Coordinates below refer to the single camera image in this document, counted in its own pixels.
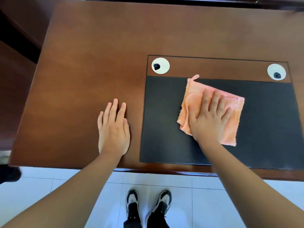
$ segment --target left hand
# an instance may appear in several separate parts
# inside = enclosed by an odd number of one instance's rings
[[[118,100],[114,99],[113,104],[108,103],[105,111],[101,111],[97,120],[99,130],[99,153],[110,153],[112,156],[121,157],[129,148],[130,131],[127,119],[124,118],[126,103],[122,103],[117,111]]]

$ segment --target sneaker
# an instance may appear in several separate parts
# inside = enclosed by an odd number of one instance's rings
[[[149,214],[147,214],[145,219],[145,224],[147,226],[148,219],[151,216],[152,213],[157,213],[161,216],[165,216],[165,214],[168,212],[172,201],[172,194],[168,190],[163,190],[155,203],[155,207],[151,210]]]
[[[138,194],[135,190],[130,190],[127,194],[126,209],[128,219],[140,220]]]

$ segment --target towel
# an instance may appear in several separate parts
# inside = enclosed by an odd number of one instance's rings
[[[191,136],[192,134],[189,127],[188,107],[191,105],[195,108],[195,113],[197,117],[200,113],[199,111],[201,108],[204,91],[208,90],[210,93],[210,104],[212,96],[215,90],[217,90],[216,88],[213,88],[211,86],[207,86],[194,81],[197,78],[199,78],[199,75],[195,75],[193,78],[188,78],[187,80],[186,92],[184,95],[183,102],[181,104],[181,111],[177,120],[177,122],[180,124],[180,129]],[[239,126],[241,111],[243,109],[245,98],[224,92],[222,90],[219,90],[219,92],[221,96],[225,96],[226,98],[224,111],[226,111],[228,107],[233,109],[233,112],[225,125],[221,144],[236,146],[237,129]]]

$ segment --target wooden desk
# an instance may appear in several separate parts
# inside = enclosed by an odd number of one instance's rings
[[[97,116],[118,98],[131,144],[117,171],[214,176],[210,166],[139,162],[148,55],[287,62],[303,127],[303,35],[303,13],[65,1],[51,19],[10,164],[85,167],[98,155]],[[254,171],[304,180],[302,171]]]

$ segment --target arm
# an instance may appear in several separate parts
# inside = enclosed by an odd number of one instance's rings
[[[189,109],[194,139],[215,168],[226,192],[246,227],[304,227],[304,211],[265,183],[221,144],[224,126],[232,110],[224,112],[224,98],[215,92],[210,106],[209,93],[203,95],[200,114]]]
[[[117,113],[118,100],[108,103],[98,117],[100,155],[66,183],[17,215],[3,228],[84,227],[97,198],[130,144],[126,104]]]

